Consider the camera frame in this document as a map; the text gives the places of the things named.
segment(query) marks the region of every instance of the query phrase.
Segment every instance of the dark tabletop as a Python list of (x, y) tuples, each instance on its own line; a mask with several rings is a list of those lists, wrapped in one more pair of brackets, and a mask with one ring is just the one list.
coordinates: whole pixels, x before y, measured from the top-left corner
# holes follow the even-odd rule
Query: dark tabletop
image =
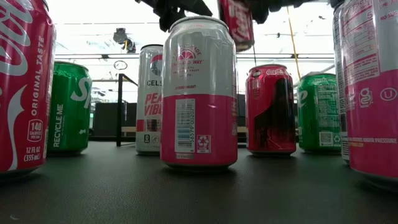
[(340, 156), (257, 158), (239, 149), (222, 174), (171, 172), (134, 148), (90, 142), (0, 184), (3, 223), (398, 223), (398, 195), (368, 185)]

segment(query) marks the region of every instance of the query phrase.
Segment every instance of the green sprite can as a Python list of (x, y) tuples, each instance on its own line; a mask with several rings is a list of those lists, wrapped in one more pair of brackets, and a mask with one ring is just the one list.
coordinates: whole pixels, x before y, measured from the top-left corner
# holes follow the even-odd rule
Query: green sprite can
[(55, 62), (48, 154), (76, 154), (87, 148), (91, 84), (86, 67)]
[(306, 152), (340, 153), (336, 75), (305, 75), (297, 95), (299, 146)]

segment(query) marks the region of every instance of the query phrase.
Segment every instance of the recycle symbol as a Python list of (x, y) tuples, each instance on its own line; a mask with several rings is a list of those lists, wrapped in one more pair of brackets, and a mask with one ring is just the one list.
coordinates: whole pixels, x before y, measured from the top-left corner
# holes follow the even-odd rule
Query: recycle symbol
[(339, 135), (336, 135), (336, 136), (335, 136), (335, 142), (340, 142), (340, 137), (339, 137)]
[(199, 146), (207, 146), (209, 145), (209, 139), (206, 136), (200, 136), (198, 139)]

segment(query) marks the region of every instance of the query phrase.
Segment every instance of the soda can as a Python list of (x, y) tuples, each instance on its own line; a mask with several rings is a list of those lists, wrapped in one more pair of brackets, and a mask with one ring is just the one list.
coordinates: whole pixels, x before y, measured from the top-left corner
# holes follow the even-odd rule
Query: soda can
[(311, 72), (297, 87), (298, 145), (305, 152), (340, 153), (336, 75)]
[(253, 21), (250, 9), (239, 0), (218, 0), (220, 19), (229, 27), (236, 51), (249, 50), (254, 45)]
[(250, 69), (246, 79), (248, 150), (259, 156), (296, 151), (292, 77), (283, 65)]
[(188, 170), (235, 163), (236, 50), (226, 24), (206, 16), (178, 20), (163, 58), (160, 158)]
[(48, 154), (79, 154), (88, 146), (92, 81), (88, 69), (55, 62)]
[(352, 0), (340, 24), (349, 164), (398, 190), (398, 4)]
[(345, 78), (343, 71), (343, 61), (341, 56), (341, 10), (344, 1), (334, 1), (335, 12), (333, 13), (333, 40), (335, 44), (335, 68), (338, 90), (338, 113), (340, 116), (340, 139), (341, 139), (341, 157), (349, 165), (349, 147), (347, 135), (346, 119), (346, 100), (345, 100)]
[(139, 55), (136, 150), (159, 155), (162, 118), (163, 45), (150, 44)]
[(55, 26), (42, 0), (0, 1), (0, 9), (0, 178), (7, 179), (45, 162)]

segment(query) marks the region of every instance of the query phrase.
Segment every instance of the dark red can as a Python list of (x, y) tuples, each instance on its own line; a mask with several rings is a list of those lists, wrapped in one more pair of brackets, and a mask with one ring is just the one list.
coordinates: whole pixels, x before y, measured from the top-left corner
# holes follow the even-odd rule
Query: dark red can
[(55, 27), (43, 0), (0, 1), (0, 177), (45, 162)]
[(220, 19), (224, 21), (236, 44), (236, 51), (249, 50), (254, 44), (250, 9), (239, 0), (218, 0)]
[(248, 150), (289, 155), (296, 151), (292, 77), (283, 65), (250, 69), (246, 80)]

